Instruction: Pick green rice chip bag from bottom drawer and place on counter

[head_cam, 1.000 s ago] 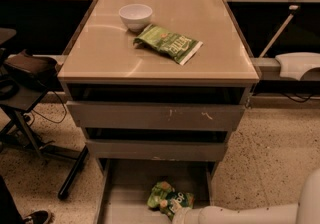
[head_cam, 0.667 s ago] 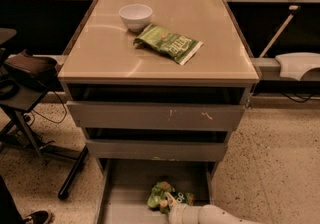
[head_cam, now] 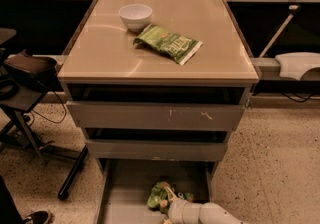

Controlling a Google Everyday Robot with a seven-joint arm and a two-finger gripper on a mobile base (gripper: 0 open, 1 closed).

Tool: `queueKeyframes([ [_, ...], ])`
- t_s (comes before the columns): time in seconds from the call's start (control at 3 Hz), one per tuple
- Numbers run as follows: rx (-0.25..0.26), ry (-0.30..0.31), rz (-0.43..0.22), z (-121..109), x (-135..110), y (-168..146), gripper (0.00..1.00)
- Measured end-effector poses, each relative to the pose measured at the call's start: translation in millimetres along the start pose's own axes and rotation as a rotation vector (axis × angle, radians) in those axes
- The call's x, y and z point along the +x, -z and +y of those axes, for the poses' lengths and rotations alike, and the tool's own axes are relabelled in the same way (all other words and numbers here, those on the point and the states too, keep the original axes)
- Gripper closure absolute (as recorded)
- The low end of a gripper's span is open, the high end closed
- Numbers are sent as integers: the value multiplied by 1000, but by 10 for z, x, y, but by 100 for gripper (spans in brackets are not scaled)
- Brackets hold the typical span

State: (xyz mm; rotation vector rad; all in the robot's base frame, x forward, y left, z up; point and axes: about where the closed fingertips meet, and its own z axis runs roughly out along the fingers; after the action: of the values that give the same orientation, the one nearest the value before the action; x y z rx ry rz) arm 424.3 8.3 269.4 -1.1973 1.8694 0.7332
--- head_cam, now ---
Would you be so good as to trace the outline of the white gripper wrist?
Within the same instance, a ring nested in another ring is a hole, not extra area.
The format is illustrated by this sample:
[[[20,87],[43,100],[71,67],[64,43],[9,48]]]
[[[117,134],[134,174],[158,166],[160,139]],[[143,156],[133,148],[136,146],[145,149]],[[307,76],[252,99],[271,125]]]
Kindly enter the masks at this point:
[[[178,199],[169,186],[165,187],[165,191],[168,201],[171,203],[168,211],[168,217],[171,221],[163,219],[162,224],[199,224],[201,204]]]

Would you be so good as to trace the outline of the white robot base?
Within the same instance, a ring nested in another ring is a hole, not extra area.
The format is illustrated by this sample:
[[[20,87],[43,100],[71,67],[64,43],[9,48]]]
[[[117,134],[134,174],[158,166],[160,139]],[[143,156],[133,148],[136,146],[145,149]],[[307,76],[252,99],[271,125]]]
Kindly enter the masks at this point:
[[[312,52],[292,52],[277,55],[280,64],[279,76],[300,81],[305,73],[314,68],[320,68],[320,54]]]

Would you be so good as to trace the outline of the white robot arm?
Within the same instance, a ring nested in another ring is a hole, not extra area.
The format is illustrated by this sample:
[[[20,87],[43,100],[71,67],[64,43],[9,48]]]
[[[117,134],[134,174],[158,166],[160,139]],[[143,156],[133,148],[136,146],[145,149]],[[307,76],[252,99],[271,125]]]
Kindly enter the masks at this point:
[[[172,224],[247,224],[218,204],[191,203],[178,198],[169,187],[165,190],[170,202],[167,216]]]

